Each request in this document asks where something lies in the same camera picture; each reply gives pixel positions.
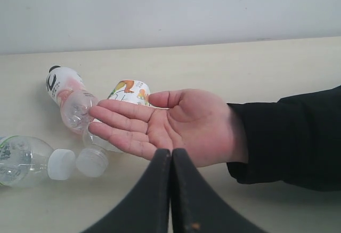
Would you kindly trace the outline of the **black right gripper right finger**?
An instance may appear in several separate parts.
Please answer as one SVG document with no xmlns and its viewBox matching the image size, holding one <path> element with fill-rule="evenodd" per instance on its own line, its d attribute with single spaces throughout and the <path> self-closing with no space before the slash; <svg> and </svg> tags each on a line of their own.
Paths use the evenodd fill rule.
<svg viewBox="0 0 341 233">
<path fill-rule="evenodd" d="M 264 232 L 213 190 L 185 149 L 172 152 L 172 224 L 174 232 Z"/>
</svg>

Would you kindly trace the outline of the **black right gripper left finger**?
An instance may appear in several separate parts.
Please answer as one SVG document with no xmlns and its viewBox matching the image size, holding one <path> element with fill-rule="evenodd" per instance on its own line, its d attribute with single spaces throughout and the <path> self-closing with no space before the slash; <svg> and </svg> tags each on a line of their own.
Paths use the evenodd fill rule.
<svg viewBox="0 0 341 233">
<path fill-rule="evenodd" d="M 126 197 L 84 232 L 167 232 L 170 169 L 170 151 L 157 150 L 147 169 Z"/>
</svg>

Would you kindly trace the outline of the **person's open hand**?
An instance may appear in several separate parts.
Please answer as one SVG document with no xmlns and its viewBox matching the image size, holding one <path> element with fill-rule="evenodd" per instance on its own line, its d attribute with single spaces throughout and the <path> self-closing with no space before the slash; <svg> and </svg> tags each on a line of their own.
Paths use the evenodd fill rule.
<svg viewBox="0 0 341 233">
<path fill-rule="evenodd" d="M 197 167 L 248 163 L 241 119 L 220 97 L 202 90 L 163 91 L 150 106 L 102 100 L 88 129 L 125 153 L 150 160 L 157 149 L 184 148 Z"/>
</svg>

